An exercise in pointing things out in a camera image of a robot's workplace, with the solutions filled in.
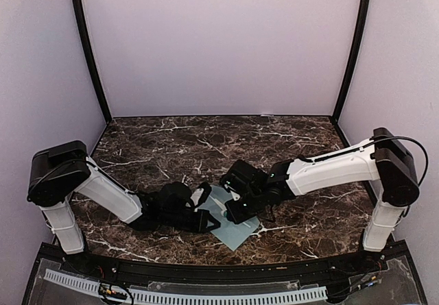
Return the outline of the light blue paper envelope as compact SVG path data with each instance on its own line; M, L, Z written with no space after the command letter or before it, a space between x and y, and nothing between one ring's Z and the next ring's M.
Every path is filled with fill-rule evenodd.
M235 224L221 215L221 211L226 209L225 203L232 199L232 196L221 187L212 185L211 188L211 194L206 202L201 205L201 209L208 210L220 222L220 228L213 230L211 233L227 248L235 251L253 232L243 227L241 223ZM245 222L260 225L260 221L256 217Z

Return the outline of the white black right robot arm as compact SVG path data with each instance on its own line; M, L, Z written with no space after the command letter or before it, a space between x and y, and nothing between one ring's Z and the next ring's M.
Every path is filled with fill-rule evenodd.
M239 224L268 206L316 190L378 181L382 190L363 233L362 248L350 259L354 272L365 273L376 263L376 252L384 249L390 234L419 198L425 179L417 175L414 157L403 145L405 141L426 150L413 138L395 136L380 127L356 145L310 158L298 156L280 161L269 172L237 160L219 180L220 186L232 196L225 203L226 218Z

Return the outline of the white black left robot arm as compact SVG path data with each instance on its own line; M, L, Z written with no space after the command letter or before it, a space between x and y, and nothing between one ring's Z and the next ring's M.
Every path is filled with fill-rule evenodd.
M34 154L27 201L40 208L69 262L90 275L97 261L86 251L86 241L69 204L73 193L85 196L137 231L169 226L207 233L221 223L201 205L211 186L203 182L192 191L182 182L165 184L159 191L134 192L110 177L87 154L82 141L71 141Z

